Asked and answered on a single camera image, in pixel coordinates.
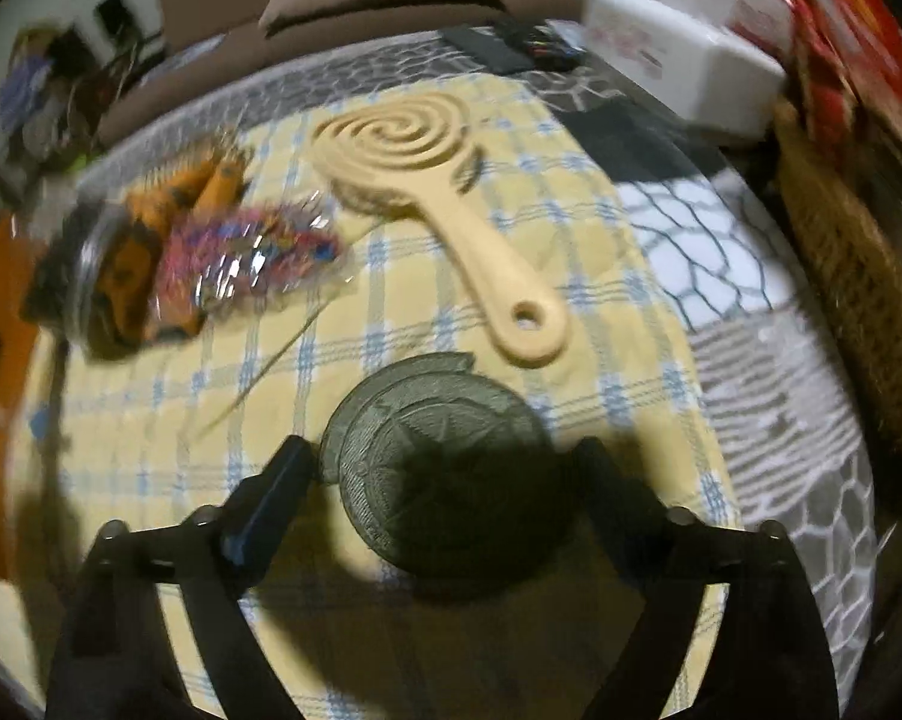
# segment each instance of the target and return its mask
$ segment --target hanging hole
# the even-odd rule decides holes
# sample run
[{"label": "hanging hole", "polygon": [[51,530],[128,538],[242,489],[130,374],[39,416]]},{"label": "hanging hole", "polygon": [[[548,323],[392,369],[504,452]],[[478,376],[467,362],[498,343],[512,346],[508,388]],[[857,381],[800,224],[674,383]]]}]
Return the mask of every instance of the hanging hole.
[{"label": "hanging hole", "polygon": [[512,316],[522,330],[541,329],[541,311],[534,303],[518,303],[514,306]]}]

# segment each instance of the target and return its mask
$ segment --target yellow checkered cloth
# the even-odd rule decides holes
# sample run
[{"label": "yellow checkered cloth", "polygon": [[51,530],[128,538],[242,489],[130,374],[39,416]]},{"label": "yellow checkered cloth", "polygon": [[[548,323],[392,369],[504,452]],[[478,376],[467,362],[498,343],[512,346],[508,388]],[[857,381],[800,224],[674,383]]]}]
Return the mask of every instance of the yellow checkered cloth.
[{"label": "yellow checkered cloth", "polygon": [[[327,290],[323,298],[302,296],[281,313],[209,327],[186,346],[123,365],[88,365],[75,355],[61,478],[83,549],[106,520],[155,528],[219,503],[287,434],[319,440],[337,404],[374,370],[449,350],[473,352],[478,373],[521,394],[558,446],[591,435],[611,447],[636,446],[639,457],[622,459],[639,461],[666,503],[737,526],[691,351],[614,188],[521,83],[485,74],[428,81],[257,127],[245,138],[257,148],[246,202],[320,186],[307,143],[328,112],[434,86],[467,102],[486,150],[481,181],[461,201],[561,290],[572,312],[567,350],[539,370],[513,367],[422,223],[341,210],[358,274],[334,299]],[[25,415],[40,408],[37,372],[48,349],[43,338]],[[20,495],[35,479],[26,420],[19,434]],[[161,598],[195,704],[219,712],[176,589],[164,587]],[[265,584],[241,603],[308,718],[555,720],[580,716],[641,602],[584,524],[541,576],[499,597],[459,607],[416,600],[350,525],[337,488],[315,485]],[[722,603],[713,587],[669,713],[697,691]],[[8,666],[36,667],[26,656]]]}]

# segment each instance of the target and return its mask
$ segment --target swirl-shaped paddle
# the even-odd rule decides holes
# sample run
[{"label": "swirl-shaped paddle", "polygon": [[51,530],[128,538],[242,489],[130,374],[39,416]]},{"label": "swirl-shaped paddle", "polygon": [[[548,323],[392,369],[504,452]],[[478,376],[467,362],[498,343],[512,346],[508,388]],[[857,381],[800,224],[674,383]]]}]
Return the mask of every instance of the swirl-shaped paddle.
[{"label": "swirl-shaped paddle", "polygon": [[452,95],[408,95],[318,124],[313,164],[365,213],[412,209],[457,261],[492,338],[515,361],[552,360],[567,341],[560,295],[497,230],[459,201],[480,163],[468,111]]}]

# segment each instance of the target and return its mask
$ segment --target spiral pattern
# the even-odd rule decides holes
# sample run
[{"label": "spiral pattern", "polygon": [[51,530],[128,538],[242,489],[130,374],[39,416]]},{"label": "spiral pattern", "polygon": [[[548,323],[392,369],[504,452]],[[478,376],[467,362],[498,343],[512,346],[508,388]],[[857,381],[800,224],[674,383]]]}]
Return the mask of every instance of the spiral pattern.
[{"label": "spiral pattern", "polygon": [[382,172],[428,170],[473,155],[467,107],[452,95],[408,95],[315,127],[315,164],[332,180],[380,189]]}]

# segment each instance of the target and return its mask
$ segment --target black remote control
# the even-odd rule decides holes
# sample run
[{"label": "black remote control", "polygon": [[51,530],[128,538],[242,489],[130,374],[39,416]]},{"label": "black remote control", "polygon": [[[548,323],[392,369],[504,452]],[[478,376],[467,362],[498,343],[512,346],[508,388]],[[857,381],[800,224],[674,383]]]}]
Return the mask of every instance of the black remote control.
[{"label": "black remote control", "polygon": [[508,47],[501,38],[483,34],[470,26],[449,26],[441,29],[440,35],[498,76],[511,76],[534,69],[534,62],[527,55]]},{"label": "black remote control", "polygon": [[513,50],[531,57],[537,70],[567,73],[580,64],[580,52],[568,46],[548,26],[502,19],[494,22],[492,27]]}]

